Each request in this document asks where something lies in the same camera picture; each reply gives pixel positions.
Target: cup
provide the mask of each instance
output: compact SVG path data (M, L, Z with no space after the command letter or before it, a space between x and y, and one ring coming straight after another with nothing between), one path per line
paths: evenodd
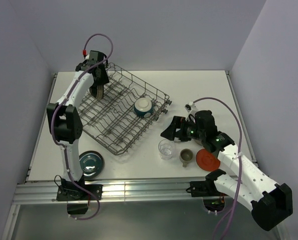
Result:
M180 152L180 161L182 162L182 166L184 168L187 167L187 165L192 161L193 159L193 152L190 149L183 149Z
M175 144L168 139L164 139L159 143L159 154L160 157L164 160L170 159L173 157L175 152Z

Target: table surface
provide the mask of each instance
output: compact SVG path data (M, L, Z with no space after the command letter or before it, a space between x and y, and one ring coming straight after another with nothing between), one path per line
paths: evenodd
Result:
M173 102L168 106L169 112L167 114L162 113L158 121L154 122L132 148L122 155L111 154L83 132L79 141L79 152L98 151L105 161L105 167L97 179L127 180L206 176L209 172L200 169L195 161L184 168L179 160L179 153L185 148L191 149L196 155L201 149L197 143L194 141L176 143L177 153L174 158L168 160L162 160L159 157L158 144L163 139L160 137L161 132L168 127L173 116L186 116L185 104L198 98L214 97L221 99L237 115L225 71L132 71L131 73L170 95ZM60 72L58 74L51 95L51 103L55 103L62 96L73 76L74 72ZM200 101L196 106L200 110L211 110L218 129L238 142L237 124L225 106L213 100ZM242 152L251 159L244 133ZM63 173L61 152L52 141L47 118L43 121L31 165L29 181L51 181L55 175ZM233 175L222 163L220 168Z

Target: small mug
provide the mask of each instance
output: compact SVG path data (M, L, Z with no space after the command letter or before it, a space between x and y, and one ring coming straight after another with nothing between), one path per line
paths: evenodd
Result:
M187 167L188 163L190 163L193 160L193 152L190 149L183 149L180 152L180 161L182 162L182 166L184 168Z

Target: gray wall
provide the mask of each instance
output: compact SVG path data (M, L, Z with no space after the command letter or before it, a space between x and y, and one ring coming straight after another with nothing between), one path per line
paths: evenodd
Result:
M260 167L292 188L298 240L298 1L266 2L231 76Z
M0 237L25 179L51 74L7 0L0 0Z
M55 71L72 71L104 33L127 70L229 70L265 0L10 0ZM109 51L101 37L89 49Z

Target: dish rack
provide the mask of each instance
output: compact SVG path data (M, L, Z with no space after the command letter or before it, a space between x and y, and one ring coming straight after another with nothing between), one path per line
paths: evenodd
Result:
M134 76L114 63L107 65L110 82L104 85L104 97L97 100L88 92L82 99L79 115L83 131L114 155L121 155L142 136L143 132L167 113L172 101L169 95ZM153 114L136 116L133 105L139 98L151 99Z

